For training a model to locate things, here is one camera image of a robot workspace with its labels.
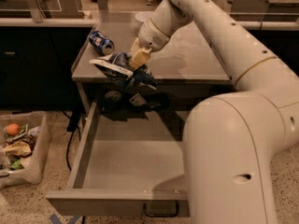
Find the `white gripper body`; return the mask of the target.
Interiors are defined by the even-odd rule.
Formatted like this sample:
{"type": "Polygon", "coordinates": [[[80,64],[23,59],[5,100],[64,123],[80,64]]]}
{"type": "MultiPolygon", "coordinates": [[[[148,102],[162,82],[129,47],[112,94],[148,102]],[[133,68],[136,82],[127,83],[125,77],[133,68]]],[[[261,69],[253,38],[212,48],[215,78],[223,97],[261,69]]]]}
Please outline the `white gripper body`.
{"type": "Polygon", "coordinates": [[[139,44],[142,48],[157,52],[165,47],[170,37],[163,34],[151,21],[146,20],[138,33],[139,44]]]}

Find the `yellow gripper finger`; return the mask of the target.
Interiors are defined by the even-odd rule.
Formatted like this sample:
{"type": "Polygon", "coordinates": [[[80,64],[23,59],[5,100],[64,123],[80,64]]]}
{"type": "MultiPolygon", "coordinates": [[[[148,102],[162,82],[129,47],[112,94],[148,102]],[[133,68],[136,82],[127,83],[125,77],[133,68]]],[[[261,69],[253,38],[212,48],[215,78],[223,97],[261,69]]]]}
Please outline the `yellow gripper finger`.
{"type": "Polygon", "coordinates": [[[140,49],[139,39],[136,38],[130,49],[131,57],[134,57],[139,49],[140,49]]]}
{"type": "Polygon", "coordinates": [[[130,67],[136,70],[150,59],[151,49],[133,48],[131,49],[130,67]]]}

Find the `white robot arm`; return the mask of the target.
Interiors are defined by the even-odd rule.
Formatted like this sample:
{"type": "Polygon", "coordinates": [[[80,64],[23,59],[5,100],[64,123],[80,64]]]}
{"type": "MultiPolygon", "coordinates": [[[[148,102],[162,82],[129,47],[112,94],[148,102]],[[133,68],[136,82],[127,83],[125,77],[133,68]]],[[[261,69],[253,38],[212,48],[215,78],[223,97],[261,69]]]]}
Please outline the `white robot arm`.
{"type": "Polygon", "coordinates": [[[163,0],[131,48],[137,68],[194,22],[234,92],[198,104],[186,119],[184,170],[192,224],[278,224],[273,156],[299,141],[299,80],[212,0],[163,0]]]}

